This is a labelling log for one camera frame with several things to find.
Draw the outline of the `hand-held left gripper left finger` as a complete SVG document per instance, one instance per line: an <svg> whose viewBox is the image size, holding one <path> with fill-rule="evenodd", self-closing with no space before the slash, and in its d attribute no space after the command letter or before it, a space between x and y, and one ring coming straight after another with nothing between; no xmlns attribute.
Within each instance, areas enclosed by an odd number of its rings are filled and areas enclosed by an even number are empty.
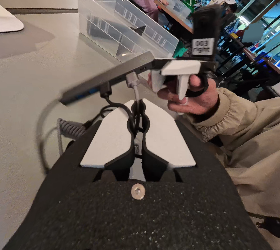
<svg viewBox="0 0 280 250"><path fill-rule="evenodd" d="M102 120L80 166L111 170L118 181L126 181L135 160L134 140L128 113L118 107Z"/></svg>

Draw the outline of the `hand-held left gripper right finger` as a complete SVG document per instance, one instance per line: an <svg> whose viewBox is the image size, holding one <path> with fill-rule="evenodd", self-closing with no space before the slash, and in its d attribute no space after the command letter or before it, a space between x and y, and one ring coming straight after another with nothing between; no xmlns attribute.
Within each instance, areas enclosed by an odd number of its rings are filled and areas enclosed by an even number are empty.
<svg viewBox="0 0 280 250"><path fill-rule="evenodd" d="M147 99L140 100L140 114L142 170L146 181L159 181L167 170L196 166L171 115Z"/></svg>

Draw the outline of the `grey slim usb hub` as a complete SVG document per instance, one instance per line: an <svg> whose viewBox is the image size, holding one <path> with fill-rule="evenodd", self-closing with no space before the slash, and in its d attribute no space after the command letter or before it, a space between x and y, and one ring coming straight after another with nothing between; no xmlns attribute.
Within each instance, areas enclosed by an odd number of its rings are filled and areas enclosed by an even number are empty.
<svg viewBox="0 0 280 250"><path fill-rule="evenodd" d="M52 109L61 103L68 106L79 100L85 99L95 93L103 93L103 90L107 86L114 86L126 79L128 74L135 72L137 75L145 72L146 70L157 70L161 69L166 62L153 62L154 56L151 52L146 52L135 58L128 60L125 63L115 66L103 73L100 73L77 86L71 87L70 89L62 92L62 94L48 103L42 110L37 124L36 124L36 145L39 155L39 159L42 165L44 174L47 175L50 168L47 164L45 153L44 153L44 140L43 140L43 125L46 117L52 111Z"/></svg>

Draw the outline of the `clear plastic bin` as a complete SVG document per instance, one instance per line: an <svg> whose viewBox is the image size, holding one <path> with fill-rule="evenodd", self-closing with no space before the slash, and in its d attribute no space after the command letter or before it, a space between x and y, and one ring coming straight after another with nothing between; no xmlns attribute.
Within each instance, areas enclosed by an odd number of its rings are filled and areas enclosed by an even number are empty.
<svg viewBox="0 0 280 250"><path fill-rule="evenodd" d="M186 20L191 13L191 9L188 8L180 0L167 0L168 5L166 6L173 14L175 14L181 20Z"/></svg>
<svg viewBox="0 0 280 250"><path fill-rule="evenodd" d="M78 0L79 30L86 36L87 21L118 22L144 28L142 45L155 58L172 58L179 40L128 0Z"/></svg>

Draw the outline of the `person's right hand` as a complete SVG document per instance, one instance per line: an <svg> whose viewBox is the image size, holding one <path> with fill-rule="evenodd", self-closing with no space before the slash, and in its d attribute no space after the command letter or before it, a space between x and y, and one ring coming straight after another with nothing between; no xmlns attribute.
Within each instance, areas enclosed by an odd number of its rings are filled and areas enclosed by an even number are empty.
<svg viewBox="0 0 280 250"><path fill-rule="evenodd" d="M220 105L216 82L208 78L208 89L198 97L179 99L176 94L177 80L170 81L166 87L159 90L159 98L168 101L168 109L177 113L212 116Z"/></svg>

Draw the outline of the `green plastic crate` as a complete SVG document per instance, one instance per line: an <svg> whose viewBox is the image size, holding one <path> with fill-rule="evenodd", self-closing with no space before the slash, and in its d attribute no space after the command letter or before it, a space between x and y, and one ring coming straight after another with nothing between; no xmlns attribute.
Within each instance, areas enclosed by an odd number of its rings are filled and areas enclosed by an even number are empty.
<svg viewBox="0 0 280 250"><path fill-rule="evenodd" d="M188 50L188 48L185 47L184 43L179 40L176 49L173 54L173 58L181 58L183 57L184 53Z"/></svg>

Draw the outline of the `black bin divider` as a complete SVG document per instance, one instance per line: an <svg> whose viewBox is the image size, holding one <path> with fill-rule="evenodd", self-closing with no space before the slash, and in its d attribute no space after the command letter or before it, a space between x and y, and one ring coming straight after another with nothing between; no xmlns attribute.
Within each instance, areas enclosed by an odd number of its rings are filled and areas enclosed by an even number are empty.
<svg viewBox="0 0 280 250"><path fill-rule="evenodd" d="M133 28L104 20L101 20L100 24L87 21L86 36L110 55L124 62L146 52L142 45L145 27Z"/></svg>

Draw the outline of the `wooden book stand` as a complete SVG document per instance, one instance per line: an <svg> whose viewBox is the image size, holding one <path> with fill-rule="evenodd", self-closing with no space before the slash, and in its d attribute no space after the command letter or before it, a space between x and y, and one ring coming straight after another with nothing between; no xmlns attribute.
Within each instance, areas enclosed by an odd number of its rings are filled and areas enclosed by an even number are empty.
<svg viewBox="0 0 280 250"><path fill-rule="evenodd" d="M17 32L24 29L24 24L4 7L0 6L0 33Z"/></svg>

